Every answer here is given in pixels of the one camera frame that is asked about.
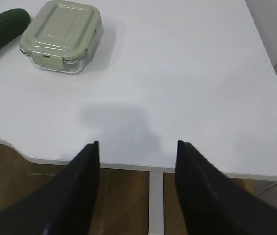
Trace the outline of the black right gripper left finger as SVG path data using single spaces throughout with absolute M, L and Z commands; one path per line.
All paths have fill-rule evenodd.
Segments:
M 0 235 L 87 235 L 99 181 L 95 141 L 47 184 L 0 211 Z

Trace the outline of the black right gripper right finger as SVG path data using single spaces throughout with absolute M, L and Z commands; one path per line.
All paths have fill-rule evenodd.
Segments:
M 182 140 L 175 185 L 190 235 L 277 235 L 277 209 L 235 184 Z

